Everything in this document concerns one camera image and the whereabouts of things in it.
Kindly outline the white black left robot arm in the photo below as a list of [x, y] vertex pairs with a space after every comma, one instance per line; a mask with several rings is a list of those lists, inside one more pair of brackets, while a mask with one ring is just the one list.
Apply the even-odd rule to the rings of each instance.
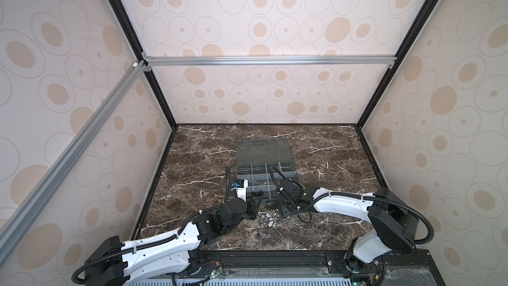
[[219, 241], [242, 221], [255, 220], [261, 201], [234, 197], [187, 217], [175, 230], [150, 238], [107, 238], [71, 276], [78, 285], [132, 285], [202, 264], [201, 247]]

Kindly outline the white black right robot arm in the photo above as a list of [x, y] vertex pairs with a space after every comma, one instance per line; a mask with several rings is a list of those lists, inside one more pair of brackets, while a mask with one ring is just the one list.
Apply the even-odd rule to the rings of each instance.
[[275, 181], [275, 185], [293, 213], [335, 213], [372, 225], [371, 231], [353, 240], [344, 256], [352, 272], [389, 252], [409, 254], [435, 236], [434, 227], [425, 216], [386, 188], [375, 193], [348, 193], [305, 188], [291, 178]]

